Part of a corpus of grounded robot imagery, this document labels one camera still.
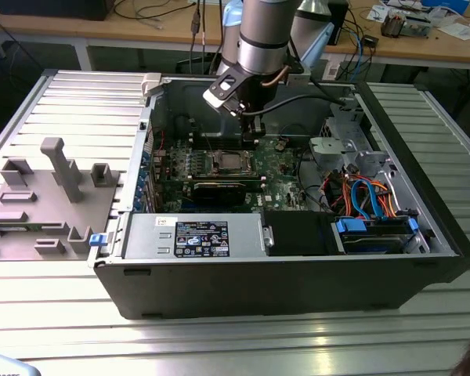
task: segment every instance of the red cable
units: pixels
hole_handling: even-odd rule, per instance
[[[165,141],[165,133],[162,131],[162,141],[160,142],[160,147],[158,148],[158,151],[162,150],[164,147],[164,141]]]

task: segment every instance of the electronic device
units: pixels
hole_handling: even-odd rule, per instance
[[[381,35],[398,38],[405,22],[406,15],[404,13],[398,12],[396,9],[390,9],[381,24]]]
[[[102,21],[114,0],[0,0],[0,13]]]
[[[339,35],[345,22],[346,13],[348,12],[349,3],[346,0],[329,0],[327,7],[331,12],[331,22],[334,24],[331,39],[328,45],[337,45]]]
[[[266,135],[246,147],[237,119],[202,100],[212,85],[143,82],[120,215],[89,255],[122,316],[394,309],[470,267],[428,159],[399,134],[418,123],[416,103],[445,118],[426,93],[334,83],[327,91],[344,105],[296,100],[265,114]],[[278,85],[268,106],[315,91]]]

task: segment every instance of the warning label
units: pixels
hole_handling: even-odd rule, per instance
[[[229,257],[228,222],[177,222],[176,257]]]

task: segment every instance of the blue latch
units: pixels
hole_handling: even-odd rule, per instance
[[[416,219],[414,218],[409,218],[409,227],[413,232],[417,232],[420,226],[418,225],[418,222],[416,222]]]
[[[89,245],[91,247],[100,247],[102,245],[108,245],[108,234],[107,233],[94,233],[89,238]]]
[[[348,233],[348,232],[366,232],[367,227],[362,219],[355,218],[341,218],[336,222],[336,228],[339,233]]]

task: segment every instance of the wire bundle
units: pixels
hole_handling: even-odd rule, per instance
[[[329,178],[324,181],[322,191],[330,182],[332,180]],[[365,211],[367,203],[370,202],[376,217],[394,218],[397,216],[392,205],[392,193],[381,182],[361,175],[343,174],[341,181],[336,183],[340,183],[342,194],[330,205],[330,210],[335,214],[346,216],[356,216],[358,214],[366,220],[371,219]],[[366,195],[362,204],[358,204],[357,201],[358,190],[368,190],[368,195]],[[337,206],[341,203],[344,204],[344,207],[338,210]]]
[[[364,37],[363,29],[357,23],[355,15],[353,14],[352,10],[349,8],[348,11],[350,15],[352,16],[353,21],[345,20],[345,22],[353,25],[355,29],[348,25],[343,25],[342,30],[348,31],[354,37],[353,40],[350,38],[350,41],[352,41],[352,43],[355,45],[355,52],[352,54],[352,57],[350,57],[350,60],[347,63],[346,67],[341,68],[342,71],[340,72],[337,80],[340,80],[343,76],[347,78],[351,74],[352,77],[349,79],[349,81],[353,81],[359,74],[362,74],[363,72],[365,72],[364,78],[369,74],[369,70],[371,69],[371,64],[373,60],[373,55],[376,53],[376,48],[372,49],[371,47],[368,47],[369,53],[370,53],[369,58],[362,62],[362,57],[364,55],[363,44],[362,44],[363,37]],[[356,62],[356,65],[352,70],[350,70],[350,65],[352,64],[353,58],[357,54],[358,54],[358,60]]]

